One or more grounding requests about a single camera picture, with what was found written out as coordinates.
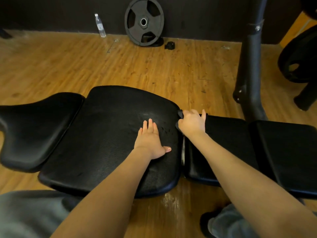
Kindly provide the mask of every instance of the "yellow wall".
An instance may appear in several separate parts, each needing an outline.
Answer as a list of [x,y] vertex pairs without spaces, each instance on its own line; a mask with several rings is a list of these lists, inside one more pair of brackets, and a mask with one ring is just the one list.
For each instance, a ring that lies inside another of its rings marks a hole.
[[284,36],[280,45],[285,47],[293,38],[297,37],[303,31],[306,31],[312,26],[317,25],[316,20],[312,20],[305,13],[301,13],[291,28],[288,30],[287,34]]

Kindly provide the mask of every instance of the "water bottle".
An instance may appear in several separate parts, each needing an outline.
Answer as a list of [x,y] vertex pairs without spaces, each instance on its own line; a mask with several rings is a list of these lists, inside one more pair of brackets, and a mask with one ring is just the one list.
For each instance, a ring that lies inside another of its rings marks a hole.
[[103,24],[102,24],[102,22],[101,22],[101,20],[100,20],[100,18],[99,18],[97,13],[95,14],[95,19],[96,19],[96,24],[97,24],[100,36],[101,37],[106,37],[105,29],[103,28]]

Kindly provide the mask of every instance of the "floor plank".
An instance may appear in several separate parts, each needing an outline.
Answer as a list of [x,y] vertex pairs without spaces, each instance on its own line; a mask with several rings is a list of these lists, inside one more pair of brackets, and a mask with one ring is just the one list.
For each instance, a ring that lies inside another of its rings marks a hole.
[[[36,102],[57,92],[87,96],[99,85],[140,88],[170,99],[181,109],[243,118],[232,99],[240,43],[165,39],[175,50],[133,45],[126,36],[54,32],[11,32],[0,39],[0,105]],[[293,103],[305,84],[287,81],[277,67],[279,45],[262,47],[262,101],[273,121],[317,124],[317,105],[308,112]],[[0,135],[0,146],[3,134]],[[0,194],[12,190],[48,189],[37,174],[0,166]],[[224,207],[221,188],[188,182],[164,196],[135,200],[126,237],[203,237],[202,213]],[[315,201],[308,201],[316,209]]]

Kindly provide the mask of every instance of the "person's left arm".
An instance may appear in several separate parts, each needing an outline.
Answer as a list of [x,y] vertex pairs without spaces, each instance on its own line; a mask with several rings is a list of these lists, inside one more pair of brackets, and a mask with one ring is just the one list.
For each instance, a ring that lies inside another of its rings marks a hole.
[[129,222],[133,198],[152,159],[171,151],[162,147],[159,131],[144,121],[129,156],[94,188],[60,224],[51,238],[121,238]]

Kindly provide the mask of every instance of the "foot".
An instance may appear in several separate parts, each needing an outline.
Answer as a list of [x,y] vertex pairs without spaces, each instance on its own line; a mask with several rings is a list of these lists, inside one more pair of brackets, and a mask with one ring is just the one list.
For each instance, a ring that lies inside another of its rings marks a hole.
[[199,223],[200,224],[200,230],[204,234],[205,237],[207,237],[207,238],[216,238],[208,230],[208,222],[209,222],[210,219],[215,218],[217,215],[219,215],[220,212],[221,212],[221,210],[215,210],[213,212],[204,213],[200,217],[200,223]]

